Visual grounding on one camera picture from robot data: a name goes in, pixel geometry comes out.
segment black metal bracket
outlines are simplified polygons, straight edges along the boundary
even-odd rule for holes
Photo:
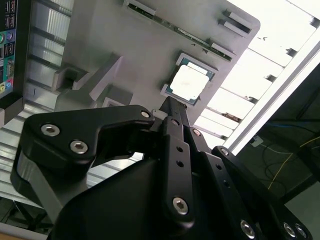
[[[168,97],[160,109],[163,121],[141,106],[26,120],[11,179],[55,222],[49,239],[100,239],[106,231],[109,239],[312,239],[228,149],[208,148],[183,104]],[[59,133],[44,133],[47,124]],[[72,150],[75,140],[86,149]],[[144,159],[83,189],[92,165],[133,152]]]

